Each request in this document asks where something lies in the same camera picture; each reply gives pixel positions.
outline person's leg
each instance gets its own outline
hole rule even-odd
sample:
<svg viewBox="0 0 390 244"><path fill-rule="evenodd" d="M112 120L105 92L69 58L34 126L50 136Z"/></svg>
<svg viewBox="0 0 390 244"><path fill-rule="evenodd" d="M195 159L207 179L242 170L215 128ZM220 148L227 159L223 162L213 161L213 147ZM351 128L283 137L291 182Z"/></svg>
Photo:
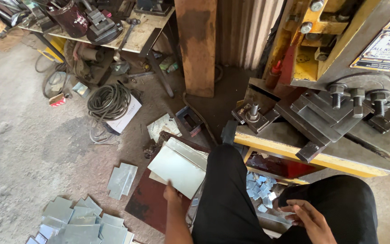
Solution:
<svg viewBox="0 0 390 244"><path fill-rule="evenodd" d="M287 200L311 203L325 217L338 244L377 244L376 203L371 188L362 180L335 175L310 185L290 187L279 196L279 207ZM308 243L303 227L292 226L276 243Z"/></svg>
<svg viewBox="0 0 390 244"><path fill-rule="evenodd" d="M246 166L230 145L209 155L192 237L195 244L272 243L246 192Z"/></svg>

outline stack of metal plates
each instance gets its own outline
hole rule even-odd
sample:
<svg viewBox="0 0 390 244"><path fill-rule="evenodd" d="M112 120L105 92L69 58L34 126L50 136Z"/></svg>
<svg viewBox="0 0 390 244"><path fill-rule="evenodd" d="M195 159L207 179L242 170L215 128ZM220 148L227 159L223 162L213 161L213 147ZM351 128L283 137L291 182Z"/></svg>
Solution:
<svg viewBox="0 0 390 244"><path fill-rule="evenodd" d="M121 163L119 168L115 167L106 187L106 189L111 190L109 196L116 200L120 200L121 195L127 196L137 170L137 166L124 163Z"/></svg>
<svg viewBox="0 0 390 244"><path fill-rule="evenodd" d="M40 231L27 244L136 244L124 219L103 213L90 198L72 201L57 197L42 216Z"/></svg>
<svg viewBox="0 0 390 244"><path fill-rule="evenodd" d="M276 198L276 194L270 192L270 190L274 184L276 184L274 178L252 173L250 171L247 172L246 192L249 197L252 197L254 200L257 200L258 198L263 199L263 202L258 206L258 210L263 213L267 211L267 208L273 208L272 201Z"/></svg>

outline wooden post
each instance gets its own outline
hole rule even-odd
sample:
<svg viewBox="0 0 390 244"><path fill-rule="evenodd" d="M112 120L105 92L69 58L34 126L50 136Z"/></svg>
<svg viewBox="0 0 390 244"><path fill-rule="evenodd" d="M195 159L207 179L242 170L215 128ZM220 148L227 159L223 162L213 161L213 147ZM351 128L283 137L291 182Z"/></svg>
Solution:
<svg viewBox="0 0 390 244"><path fill-rule="evenodd" d="M175 0L188 94L214 96L217 0Z"/></svg>

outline workbench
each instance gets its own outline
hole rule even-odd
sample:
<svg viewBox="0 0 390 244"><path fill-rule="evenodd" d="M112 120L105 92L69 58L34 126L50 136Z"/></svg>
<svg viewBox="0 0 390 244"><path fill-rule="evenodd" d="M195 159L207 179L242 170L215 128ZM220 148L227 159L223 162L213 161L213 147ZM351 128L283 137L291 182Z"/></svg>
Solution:
<svg viewBox="0 0 390 244"><path fill-rule="evenodd" d="M162 73L162 70L159 67L159 64L157 63L156 59L154 58L153 53L151 52L152 47L154 46L154 43L157 41L160 33L162 31L166 35L169 44L172 48L172 51L174 53L174 58L177 61L177 64L179 68L182 71L182 62L177 55L177 44L175 41L175 38L172 34L171 27L168 23L169 19L171 18L171 15L175 12L175 7L172 7L170 12L166 16L155 16L155 15L149 15L149 14L139 14L132 11L130 14L130 18L135 18L141 20L141 23L136 25L132 32L130 33L129 38L127 39L126 44L122 48L123 51L128 51L132 53L139 53L140 57L145 57L148 59L150 65L152 66L153 70L156 72L156 74L159 76L160 81L165 86L166 91L168 92L168 95L170 97L174 97L174 94L172 92L172 89L170 88L165 75ZM129 24L125 21L121 22L123 25L123 32L120 36L118 36L115 40L113 40L110 43L107 43L105 45L102 45L103 47L109 47L115 49L116 53L118 52L118 48L120 47L120 43L122 42L124 36L126 35L127 30L129 29ZM37 26L36 24L30 25L29 21L26 21L25 23L20 23L18 26L19 28L34 31L38 33L43 33L41 28ZM88 41L87 36L83 36L80 38L73 38L68 35L68 33L62 28L57 28L55 30L52 30L48 32L47 34L51 36L58 36L62 38L67 38L75 41L80 42L86 42L91 43Z"/></svg>
<svg viewBox="0 0 390 244"><path fill-rule="evenodd" d="M250 78L243 103L257 102L260 113L265 114L274 107L279 98L270 93L265 80ZM365 147L349 138L360 137L365 141ZM299 160L295 154L309 140L288 122L274 122L260 133L255 134L247 125L237 126L234 142L249 147L244 162L246 163L253 152L265 153L285 160L311 165L295 178L284 175L275 175L266 170L247 165L253 172L263 171L278 179L283 184L307 184L298 177L321 169L332 168L361 177L390 175L390 131L380 134L365 122L360 121L346 136L335 143L331 143L324 151L318 154L309 164Z"/></svg>

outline concrete floor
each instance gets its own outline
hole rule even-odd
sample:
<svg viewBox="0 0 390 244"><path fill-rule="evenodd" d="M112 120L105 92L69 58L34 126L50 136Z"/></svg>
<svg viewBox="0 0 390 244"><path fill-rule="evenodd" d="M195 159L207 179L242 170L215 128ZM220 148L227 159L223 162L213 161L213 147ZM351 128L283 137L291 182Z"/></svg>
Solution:
<svg viewBox="0 0 390 244"><path fill-rule="evenodd" d="M162 243L163 234L124 212L129 196L116 201L107 196L106 185L113 167L120 162L138 166L133 186L138 183L148 163L142 150L149 140L146 124L184 106L180 99L183 78L178 72L171 74L175 99L168 97L155 75L129 84L130 88L144 91L143 107L124 134L112 139L113 145L89 147L92 143L88 137L87 100L74 94L61 107L49 107L41 92L45 74L34 70L38 56L37 51L22 44L8 53L0 52L0 243L24 243L29 235L35 235L43 209L58 195L73 201L89 195L104 212L125 219L135 240ZM235 102L244 97L251 75L225 68L213 99L188 96L196 108L208 107L201 111L217 138L231 118ZM188 138L188 133L180 128ZM193 139L206 142L203 134ZM338 173L326 169L304 179L314 182ZM365 181L376 197L379 241L390 243L390 176Z"/></svg>

